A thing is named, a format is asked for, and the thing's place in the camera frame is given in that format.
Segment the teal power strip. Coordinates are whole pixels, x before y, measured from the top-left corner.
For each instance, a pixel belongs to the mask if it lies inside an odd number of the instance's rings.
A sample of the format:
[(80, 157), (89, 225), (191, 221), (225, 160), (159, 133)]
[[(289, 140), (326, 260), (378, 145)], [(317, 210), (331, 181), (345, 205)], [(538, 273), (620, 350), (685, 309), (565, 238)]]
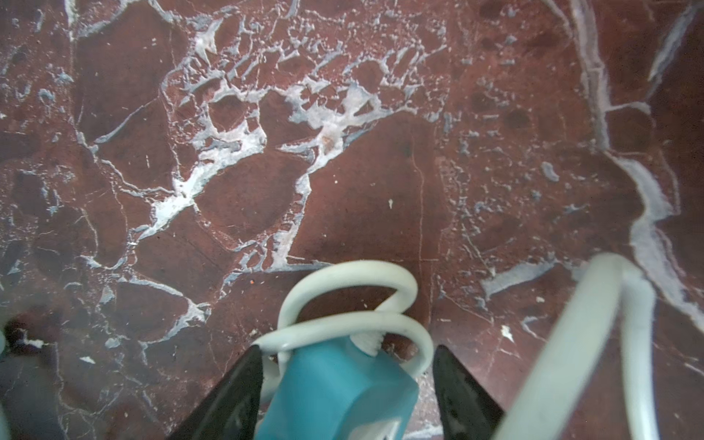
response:
[(419, 386), (384, 352), (341, 337), (297, 349), (257, 439), (401, 439)]

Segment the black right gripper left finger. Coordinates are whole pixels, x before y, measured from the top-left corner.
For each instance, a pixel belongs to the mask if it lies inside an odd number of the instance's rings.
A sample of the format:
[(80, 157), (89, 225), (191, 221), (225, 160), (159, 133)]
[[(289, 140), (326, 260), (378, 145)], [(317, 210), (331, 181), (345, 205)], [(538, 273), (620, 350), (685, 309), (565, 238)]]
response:
[(255, 436), (263, 384), (263, 355), (248, 348), (170, 439), (242, 439)]

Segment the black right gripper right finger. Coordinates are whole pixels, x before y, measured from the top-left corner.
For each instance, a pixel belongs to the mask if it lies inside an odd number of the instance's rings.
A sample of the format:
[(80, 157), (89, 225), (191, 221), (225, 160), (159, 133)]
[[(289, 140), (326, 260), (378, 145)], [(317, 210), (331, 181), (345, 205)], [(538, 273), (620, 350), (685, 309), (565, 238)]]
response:
[(491, 439), (503, 410), (452, 351), (439, 345), (433, 359), (434, 391), (445, 439)]

